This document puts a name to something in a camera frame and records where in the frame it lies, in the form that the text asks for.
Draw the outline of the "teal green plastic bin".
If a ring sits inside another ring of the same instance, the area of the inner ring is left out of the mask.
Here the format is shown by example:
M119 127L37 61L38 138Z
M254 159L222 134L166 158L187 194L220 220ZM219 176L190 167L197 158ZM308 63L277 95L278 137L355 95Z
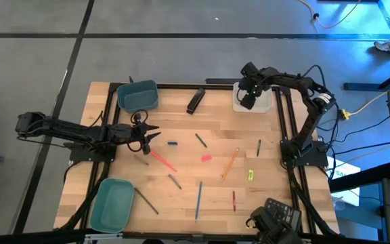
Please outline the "teal green plastic bin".
M129 221L134 193L134 186L126 180L103 180L91 212L90 227L106 233L123 231Z

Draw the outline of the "black desk beam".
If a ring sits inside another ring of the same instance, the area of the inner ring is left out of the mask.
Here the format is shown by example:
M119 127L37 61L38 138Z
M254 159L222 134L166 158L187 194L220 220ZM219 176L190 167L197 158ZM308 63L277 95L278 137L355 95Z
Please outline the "black desk beam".
M334 179L329 188L331 193L335 193L376 184L383 179L390 179L390 163Z

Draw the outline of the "pink-red pencil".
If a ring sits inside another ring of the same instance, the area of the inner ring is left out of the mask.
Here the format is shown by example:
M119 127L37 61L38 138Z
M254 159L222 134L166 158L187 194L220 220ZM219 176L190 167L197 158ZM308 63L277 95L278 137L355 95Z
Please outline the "pink-red pencil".
M177 171L175 167L173 167L166 159L162 158L160 155L158 155L157 153L155 153L154 151L151 151L150 154L155 157L156 159L158 159L161 163L163 163L164 165L166 165L168 168L170 168L171 170L173 171Z

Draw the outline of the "silver aluminium upright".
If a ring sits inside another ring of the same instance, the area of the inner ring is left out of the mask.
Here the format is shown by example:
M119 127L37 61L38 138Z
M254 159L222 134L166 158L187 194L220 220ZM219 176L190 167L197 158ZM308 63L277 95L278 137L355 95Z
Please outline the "silver aluminium upright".
M110 239L122 239L123 233L101 233L101 234L88 234L85 235L84 241L93 243L95 241L110 240Z

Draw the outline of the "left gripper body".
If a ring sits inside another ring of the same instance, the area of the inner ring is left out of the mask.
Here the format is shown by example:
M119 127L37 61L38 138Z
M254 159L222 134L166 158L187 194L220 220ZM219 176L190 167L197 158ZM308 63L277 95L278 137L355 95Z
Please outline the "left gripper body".
M112 143L130 144L139 142L142 146L148 144L146 141L147 123L143 122L137 125L117 124L112 126Z

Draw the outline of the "black bulky object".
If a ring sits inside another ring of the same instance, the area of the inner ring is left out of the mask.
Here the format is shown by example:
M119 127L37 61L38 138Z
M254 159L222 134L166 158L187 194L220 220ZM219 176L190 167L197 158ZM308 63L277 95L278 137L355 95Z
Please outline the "black bulky object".
M276 220L264 207L256 208L245 225L257 229L258 244L304 244L287 223Z

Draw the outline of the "blue pencil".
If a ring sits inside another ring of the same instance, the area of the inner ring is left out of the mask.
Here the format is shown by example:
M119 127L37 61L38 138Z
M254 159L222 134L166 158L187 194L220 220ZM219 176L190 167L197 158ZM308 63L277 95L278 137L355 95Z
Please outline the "blue pencil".
M195 212L195 222L198 221L199 217L199 211L200 211L200 202L201 202L201 196L202 196L202 181L200 181L199 189L198 189L198 197L197 197L197 204L196 204L196 212Z

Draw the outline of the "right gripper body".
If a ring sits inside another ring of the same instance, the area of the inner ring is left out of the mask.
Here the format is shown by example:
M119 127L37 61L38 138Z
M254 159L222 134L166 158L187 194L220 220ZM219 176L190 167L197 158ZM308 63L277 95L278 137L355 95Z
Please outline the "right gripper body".
M263 92L271 89L269 77L247 77L246 81L248 83L247 94L254 99L258 98Z

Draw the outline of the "black aluminium table frame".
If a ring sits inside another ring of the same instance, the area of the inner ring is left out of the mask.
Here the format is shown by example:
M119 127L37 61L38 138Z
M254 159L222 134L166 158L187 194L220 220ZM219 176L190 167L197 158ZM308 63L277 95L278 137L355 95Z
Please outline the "black aluminium table frame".
M123 232L255 235L255 230L248 229L245 222L266 199L275 198L289 205L295 203L287 172L280 166L280 141L295 135L306 119L306 107L299 93L286 93L281 89L274 94L272 107L266 113L237 113L232 108L231 85L207 85L196 112L189 115L186 107L196 90L195 84L159 85L159 105L148 117L148 123L159 126L160 132L151 142L152 151L177 171L151 154L141 157L149 163L147 166L136 160L127 147L117 148L108 175L132 183L159 212L156 215L136 193ZM208 148L200 143L195 133ZM237 148L240 148L238 156L226 179L220 182ZM204 155L211 155L212 159L202 162ZM250 169L254 171L252 182L248 181ZM195 222L200 181L202 196Z

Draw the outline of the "dark blue plastic bin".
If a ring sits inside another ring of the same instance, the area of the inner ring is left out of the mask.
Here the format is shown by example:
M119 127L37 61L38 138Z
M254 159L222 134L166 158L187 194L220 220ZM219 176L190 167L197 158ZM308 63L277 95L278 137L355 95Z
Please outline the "dark blue plastic bin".
M120 85L116 92L118 106L128 113L158 106L158 88L153 80Z

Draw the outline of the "grey pen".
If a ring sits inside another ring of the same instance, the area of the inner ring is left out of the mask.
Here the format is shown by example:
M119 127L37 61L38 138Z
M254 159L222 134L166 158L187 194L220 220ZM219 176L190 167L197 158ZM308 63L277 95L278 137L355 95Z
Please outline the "grey pen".
M181 185L180 185L179 182L174 178L173 175L169 174L168 177L173 181L173 183L178 187L178 189L182 190Z

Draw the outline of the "black stapler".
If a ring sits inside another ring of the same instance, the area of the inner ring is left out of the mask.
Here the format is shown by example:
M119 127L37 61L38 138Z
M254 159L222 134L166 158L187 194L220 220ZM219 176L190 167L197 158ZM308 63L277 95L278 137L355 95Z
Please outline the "black stapler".
M187 113L190 114L190 115L193 115L195 110L197 109L200 101L202 100L202 98L204 97L205 95L205 89L203 88L199 88L196 93L194 94L194 96L192 97L192 99L190 100L188 106L187 106Z

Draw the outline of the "dark long pencil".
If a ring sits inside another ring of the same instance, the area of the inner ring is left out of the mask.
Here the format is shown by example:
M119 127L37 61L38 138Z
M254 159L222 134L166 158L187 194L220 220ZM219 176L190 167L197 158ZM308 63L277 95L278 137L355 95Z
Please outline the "dark long pencil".
M152 209L152 211L156 214L159 215L158 210L151 204L151 202L142 194L142 192L138 188L134 188L135 192L146 202L146 204Z

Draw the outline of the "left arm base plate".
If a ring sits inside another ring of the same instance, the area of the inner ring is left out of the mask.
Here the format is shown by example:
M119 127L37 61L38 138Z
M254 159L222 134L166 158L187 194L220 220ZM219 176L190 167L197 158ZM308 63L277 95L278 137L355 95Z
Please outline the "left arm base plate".
M116 154L116 146L113 145L90 147L77 142L65 142L63 145L70 150L69 159L74 162L107 162L114 160Z

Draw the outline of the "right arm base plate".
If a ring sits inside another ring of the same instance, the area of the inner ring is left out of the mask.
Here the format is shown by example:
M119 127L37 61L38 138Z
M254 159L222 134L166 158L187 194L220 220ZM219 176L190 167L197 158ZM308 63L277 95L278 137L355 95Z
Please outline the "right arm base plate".
M307 146L299 148L291 140L280 142L282 162L287 166L316 166L326 167L327 146L321 141L312 141Z

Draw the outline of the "black desk leg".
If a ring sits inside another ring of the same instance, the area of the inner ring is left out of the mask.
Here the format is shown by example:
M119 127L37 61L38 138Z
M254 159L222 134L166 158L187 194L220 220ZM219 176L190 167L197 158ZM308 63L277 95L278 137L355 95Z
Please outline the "black desk leg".
M378 83L344 83L344 90L349 91L367 91L367 92L386 92L390 90L390 77L378 84Z

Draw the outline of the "white plastic bin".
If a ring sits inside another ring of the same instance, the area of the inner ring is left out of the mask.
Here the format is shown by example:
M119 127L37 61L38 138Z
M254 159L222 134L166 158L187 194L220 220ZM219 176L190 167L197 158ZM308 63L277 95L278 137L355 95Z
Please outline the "white plastic bin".
M246 91L238 89L238 82L233 84L233 110L238 113L266 113L272 107L272 90L263 91L256 98L254 106L249 110L240 105L240 101L247 95Z

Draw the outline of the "black gantry beam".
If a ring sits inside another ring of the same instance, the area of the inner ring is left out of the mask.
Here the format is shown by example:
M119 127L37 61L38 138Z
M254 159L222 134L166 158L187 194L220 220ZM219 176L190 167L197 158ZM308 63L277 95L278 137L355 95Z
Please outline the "black gantry beam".
M216 242L256 242L255 235L202 235L202 234L157 234L141 232L121 232L122 239L159 239L174 241L190 241L193 243ZM101 234L92 229L81 230L53 230L49 232L31 232L16 235L0 235L0 244L65 244L84 242L85 235ZM304 244L390 244L382 241L369 241L363 239L350 239L347 237L315 235L299 233Z

